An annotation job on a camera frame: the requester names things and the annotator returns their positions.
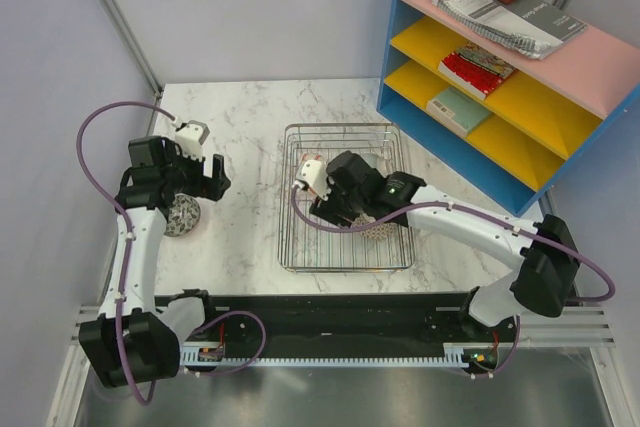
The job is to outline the green glass bowl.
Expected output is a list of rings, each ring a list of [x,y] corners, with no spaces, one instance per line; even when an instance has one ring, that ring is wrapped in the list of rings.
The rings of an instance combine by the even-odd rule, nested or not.
[[[388,165],[384,158],[374,153],[363,153],[361,158],[371,167],[376,169],[382,176],[389,174]]]

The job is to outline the orange patterned glass bowl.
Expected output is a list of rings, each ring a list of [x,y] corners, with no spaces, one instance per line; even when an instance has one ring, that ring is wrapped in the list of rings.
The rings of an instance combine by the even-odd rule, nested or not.
[[[301,163],[306,164],[309,161],[319,161],[322,159],[320,154],[315,153],[305,153],[301,158]]]

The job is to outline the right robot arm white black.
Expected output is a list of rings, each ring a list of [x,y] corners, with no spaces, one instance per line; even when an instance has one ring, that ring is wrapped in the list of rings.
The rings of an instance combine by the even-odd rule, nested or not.
[[[296,182],[314,196],[309,209],[326,227],[359,229],[366,217],[375,226],[396,224],[434,232],[498,260],[511,274],[473,289],[458,315],[458,328],[477,341],[501,321],[532,312],[561,315],[579,269],[567,224],[547,214],[540,222],[499,216],[451,197],[406,172],[385,173],[375,155],[351,151],[331,161],[302,160]]]

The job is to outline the brown patterned bowl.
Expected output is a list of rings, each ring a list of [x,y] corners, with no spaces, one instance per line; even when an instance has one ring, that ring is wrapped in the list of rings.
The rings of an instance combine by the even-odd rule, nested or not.
[[[351,224],[351,228],[368,227],[375,221],[374,217],[360,214]],[[389,238],[396,231],[396,226],[392,223],[383,223],[359,232],[359,235],[373,241],[383,241]]]

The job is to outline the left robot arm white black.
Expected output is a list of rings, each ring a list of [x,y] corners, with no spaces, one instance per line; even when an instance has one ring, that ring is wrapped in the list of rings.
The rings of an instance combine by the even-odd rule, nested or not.
[[[181,347],[192,334],[208,340],[219,316],[206,307],[208,294],[187,289],[156,309],[159,249],[179,195],[220,200],[231,181],[225,159],[188,154],[186,141],[150,136],[130,141],[131,165],[123,174],[116,203],[118,240],[112,278],[96,319],[81,324],[79,343],[107,388],[172,378]]]

